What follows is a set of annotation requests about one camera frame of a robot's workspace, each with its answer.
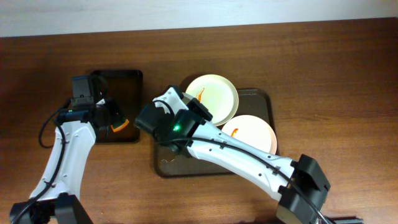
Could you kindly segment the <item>cream plate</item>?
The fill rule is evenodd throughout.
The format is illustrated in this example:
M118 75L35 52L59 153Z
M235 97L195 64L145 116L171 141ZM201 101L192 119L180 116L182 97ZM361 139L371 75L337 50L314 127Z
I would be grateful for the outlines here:
M187 94L187 93L182 93L183 94L183 99L182 99L182 101L184 102L184 104L186 105L186 107L189 109L189 110L191 110L192 108L193 108L193 103L192 103L192 100L193 100L193 96L191 96L191 95L189 95L189 94Z
M215 126L227 123L236 114L239 96L236 87L225 77L202 75L192 81L185 93L195 97L213 116Z
M267 122L257 116L241 115L234 117L221 130L256 149L269 154L276 154L276 134Z

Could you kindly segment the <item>cream plate back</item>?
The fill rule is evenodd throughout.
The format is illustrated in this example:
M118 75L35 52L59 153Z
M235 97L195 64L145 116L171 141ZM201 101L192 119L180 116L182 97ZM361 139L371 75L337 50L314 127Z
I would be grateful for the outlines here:
M236 87L225 77L202 75L192 81L185 93L195 97L213 116L215 126L227 123L236 114L239 96Z

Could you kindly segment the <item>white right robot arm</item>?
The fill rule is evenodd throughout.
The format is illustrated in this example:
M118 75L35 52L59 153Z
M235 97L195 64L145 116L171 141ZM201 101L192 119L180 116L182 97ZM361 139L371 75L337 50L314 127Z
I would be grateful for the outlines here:
M179 87L170 85L135 125L176 154L212 162L257 185L278 201L276 216L284 223L331 223L321 213L330 183L314 158L266 153L222 133L211 118L197 99L185 103Z

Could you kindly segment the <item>green orange sponge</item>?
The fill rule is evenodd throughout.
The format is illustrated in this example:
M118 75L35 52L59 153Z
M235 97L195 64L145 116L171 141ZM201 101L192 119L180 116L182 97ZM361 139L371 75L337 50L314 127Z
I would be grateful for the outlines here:
M129 120L125 119L124 121L116 122L111 125L111 129L114 133L123 130L129 124Z

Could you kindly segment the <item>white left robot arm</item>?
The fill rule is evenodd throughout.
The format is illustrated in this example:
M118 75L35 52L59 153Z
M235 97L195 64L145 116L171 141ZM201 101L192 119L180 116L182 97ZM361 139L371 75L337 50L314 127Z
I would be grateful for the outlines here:
M120 131L128 119L112 98L70 98L50 118L55 141L45 171L28 201L15 203L11 223L91 223L80 202L86 161L103 129Z

